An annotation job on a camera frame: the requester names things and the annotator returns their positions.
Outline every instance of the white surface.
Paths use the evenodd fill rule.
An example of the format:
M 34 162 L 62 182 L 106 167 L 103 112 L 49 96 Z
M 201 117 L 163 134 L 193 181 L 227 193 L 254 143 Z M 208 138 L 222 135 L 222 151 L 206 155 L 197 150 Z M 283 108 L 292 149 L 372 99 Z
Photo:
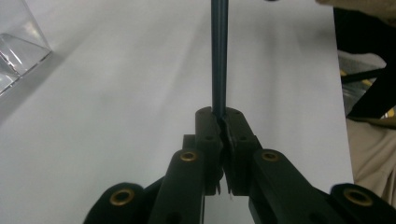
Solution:
M 0 223 L 81 223 L 211 105 L 210 1 L 27 3 L 54 54 L 0 99 Z M 229 32 L 228 106 L 314 186 L 351 182 L 332 9 L 232 0 Z M 253 223 L 247 201 L 207 198 L 205 223 Z

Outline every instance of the black mechanical arm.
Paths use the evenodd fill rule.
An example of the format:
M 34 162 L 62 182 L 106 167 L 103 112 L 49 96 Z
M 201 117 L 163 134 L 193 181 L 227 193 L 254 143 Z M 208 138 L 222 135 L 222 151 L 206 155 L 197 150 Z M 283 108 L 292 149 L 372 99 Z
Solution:
M 84 224 L 200 224 L 205 196 L 248 196 L 256 224 L 396 223 L 396 211 L 370 190 L 336 185 L 328 195 L 312 187 L 280 152 L 263 149 L 244 115 L 226 107 L 228 0 L 212 0 L 213 105 L 195 114 L 166 175 L 143 189 L 121 183 L 108 189 Z

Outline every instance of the screw hole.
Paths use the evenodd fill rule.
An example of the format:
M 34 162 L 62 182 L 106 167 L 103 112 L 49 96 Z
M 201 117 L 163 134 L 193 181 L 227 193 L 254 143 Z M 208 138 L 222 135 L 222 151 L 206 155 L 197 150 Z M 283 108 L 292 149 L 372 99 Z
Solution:
M 120 189 L 110 197 L 110 203 L 115 206 L 123 206 L 134 199 L 134 191 L 131 189 Z
M 360 206 L 371 206 L 373 205 L 373 200 L 364 192 L 358 189 L 344 189 L 344 196 L 352 203 Z
M 263 152 L 262 159 L 265 161 L 278 161 L 279 157 L 274 152 Z
M 180 155 L 180 158 L 183 161 L 196 161 L 198 156 L 194 152 L 184 152 Z

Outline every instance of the transparent plastic box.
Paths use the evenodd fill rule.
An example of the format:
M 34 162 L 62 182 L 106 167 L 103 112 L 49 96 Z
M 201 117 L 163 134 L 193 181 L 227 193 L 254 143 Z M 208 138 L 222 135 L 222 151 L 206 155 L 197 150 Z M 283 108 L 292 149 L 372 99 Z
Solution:
M 50 46 L 23 0 L 0 0 L 0 95 L 40 64 Z

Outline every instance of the dark rod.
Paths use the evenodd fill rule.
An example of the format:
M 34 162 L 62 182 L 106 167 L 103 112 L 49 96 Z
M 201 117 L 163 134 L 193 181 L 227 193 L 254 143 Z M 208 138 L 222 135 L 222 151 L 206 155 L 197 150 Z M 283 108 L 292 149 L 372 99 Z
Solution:
M 384 73 L 384 71 L 385 71 L 384 68 L 380 68 L 380 69 L 375 69 L 368 72 L 361 72 L 353 75 L 348 74 L 348 76 L 341 77 L 341 82 L 343 84 L 347 84 L 351 82 L 362 81 L 364 79 L 379 77 Z
M 226 113 L 227 33 L 228 0 L 212 0 L 212 112 L 218 119 Z

